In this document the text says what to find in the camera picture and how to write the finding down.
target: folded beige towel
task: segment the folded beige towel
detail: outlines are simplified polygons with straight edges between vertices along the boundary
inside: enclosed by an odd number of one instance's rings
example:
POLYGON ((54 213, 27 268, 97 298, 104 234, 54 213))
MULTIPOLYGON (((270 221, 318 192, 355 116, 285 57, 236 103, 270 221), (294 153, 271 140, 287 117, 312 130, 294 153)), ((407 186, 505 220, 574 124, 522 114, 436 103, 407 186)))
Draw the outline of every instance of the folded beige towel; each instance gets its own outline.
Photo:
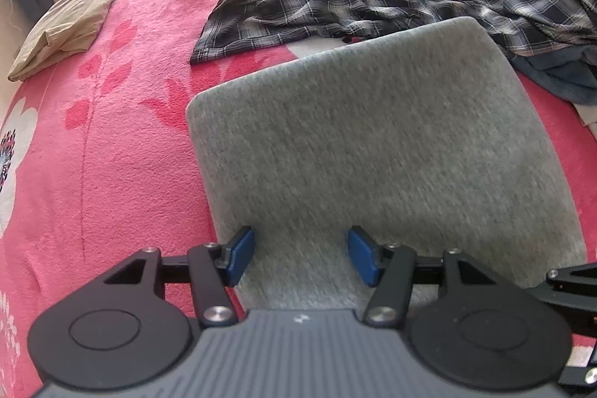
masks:
POLYGON ((58 1, 25 39, 8 79, 25 80, 72 54, 87 51, 104 24, 112 1, 58 1))

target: plaid shirt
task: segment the plaid shirt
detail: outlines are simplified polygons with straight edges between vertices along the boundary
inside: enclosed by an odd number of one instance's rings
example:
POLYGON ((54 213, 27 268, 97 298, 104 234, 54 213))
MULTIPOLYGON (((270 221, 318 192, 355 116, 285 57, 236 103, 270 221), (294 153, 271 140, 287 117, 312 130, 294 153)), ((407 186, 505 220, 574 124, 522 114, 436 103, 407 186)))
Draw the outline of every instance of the plaid shirt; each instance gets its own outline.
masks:
POLYGON ((597 0, 220 0, 190 62, 312 35, 375 38, 457 16, 475 18, 505 54, 597 41, 597 0))

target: blue gripper pad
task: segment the blue gripper pad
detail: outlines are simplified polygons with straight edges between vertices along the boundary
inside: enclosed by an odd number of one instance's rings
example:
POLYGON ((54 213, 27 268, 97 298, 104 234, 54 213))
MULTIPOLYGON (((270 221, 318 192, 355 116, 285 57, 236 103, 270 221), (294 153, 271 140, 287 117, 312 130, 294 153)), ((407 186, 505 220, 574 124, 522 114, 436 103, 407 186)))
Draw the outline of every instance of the blue gripper pad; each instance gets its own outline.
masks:
POLYGON ((354 230, 348 231, 348 255, 365 285, 376 287, 380 272, 375 265, 373 249, 354 230))
POLYGON ((255 252, 255 232, 252 228, 231 248, 230 260, 226 267, 227 286, 234 287, 245 273, 247 265, 255 252))

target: white flower pattern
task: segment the white flower pattern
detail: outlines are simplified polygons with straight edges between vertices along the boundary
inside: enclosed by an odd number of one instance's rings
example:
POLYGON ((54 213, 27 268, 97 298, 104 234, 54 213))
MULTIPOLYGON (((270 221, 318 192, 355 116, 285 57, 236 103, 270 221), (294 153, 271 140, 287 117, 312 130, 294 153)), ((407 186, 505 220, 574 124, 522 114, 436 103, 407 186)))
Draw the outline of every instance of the white flower pattern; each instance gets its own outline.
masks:
POLYGON ((21 345, 17 339, 17 326, 6 293, 0 291, 0 390, 4 396, 13 395, 16 376, 14 370, 21 355, 21 345))
POLYGON ((37 110, 23 111, 25 98, 14 104, 0 131, 0 239, 13 215, 17 168, 29 150, 37 125, 37 110))

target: bed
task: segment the bed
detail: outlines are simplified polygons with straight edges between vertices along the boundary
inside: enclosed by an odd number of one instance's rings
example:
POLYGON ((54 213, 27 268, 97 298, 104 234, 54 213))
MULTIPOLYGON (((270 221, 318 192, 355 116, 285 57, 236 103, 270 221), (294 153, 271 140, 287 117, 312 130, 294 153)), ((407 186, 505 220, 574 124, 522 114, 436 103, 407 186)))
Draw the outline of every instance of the bed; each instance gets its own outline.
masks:
MULTIPOLYGON (((139 248, 164 255, 216 240, 184 110, 195 93, 338 46, 311 38, 189 65, 218 0, 115 0, 93 47, 20 86, 0 154, 0 385, 39 386, 34 318, 139 248)), ((590 260, 597 245, 597 142, 573 107, 527 78, 572 190, 590 260)), ((191 313, 187 290, 167 298, 191 313)), ((577 339, 582 359, 592 342, 577 339)))

